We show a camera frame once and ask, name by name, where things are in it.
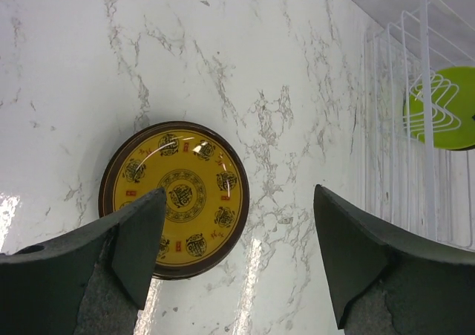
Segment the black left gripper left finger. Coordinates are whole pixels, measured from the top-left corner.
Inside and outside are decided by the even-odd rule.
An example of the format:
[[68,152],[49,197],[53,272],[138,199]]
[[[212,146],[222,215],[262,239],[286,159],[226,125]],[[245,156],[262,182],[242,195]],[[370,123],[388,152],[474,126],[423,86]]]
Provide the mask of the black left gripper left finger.
[[159,253],[166,192],[1,255],[2,334],[132,334]]

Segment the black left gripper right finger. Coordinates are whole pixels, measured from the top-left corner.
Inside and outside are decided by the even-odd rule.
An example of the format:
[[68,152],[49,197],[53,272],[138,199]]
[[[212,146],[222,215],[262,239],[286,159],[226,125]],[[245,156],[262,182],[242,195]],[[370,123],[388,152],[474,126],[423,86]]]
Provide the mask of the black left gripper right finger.
[[474,252],[408,232],[322,185],[313,209],[338,329],[474,333]]

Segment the yellow brown patterned plate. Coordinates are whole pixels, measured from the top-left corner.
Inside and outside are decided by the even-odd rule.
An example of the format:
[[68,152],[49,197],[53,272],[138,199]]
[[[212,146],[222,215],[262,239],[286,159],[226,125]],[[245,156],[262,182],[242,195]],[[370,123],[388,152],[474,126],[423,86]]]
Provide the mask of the yellow brown patterned plate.
[[237,152],[200,124],[168,121],[129,137],[102,176],[98,211],[106,216],[152,189],[166,194],[154,277],[187,279],[232,251],[249,214],[249,182]]

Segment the lime green plate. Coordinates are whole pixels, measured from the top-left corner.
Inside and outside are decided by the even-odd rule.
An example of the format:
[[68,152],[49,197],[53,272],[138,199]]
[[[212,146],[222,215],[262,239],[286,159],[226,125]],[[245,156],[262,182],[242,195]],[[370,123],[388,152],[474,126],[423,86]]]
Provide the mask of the lime green plate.
[[[451,67],[430,75],[433,146],[450,151],[474,148],[474,68]],[[425,141],[422,78],[410,82],[403,102],[403,126],[410,137]]]

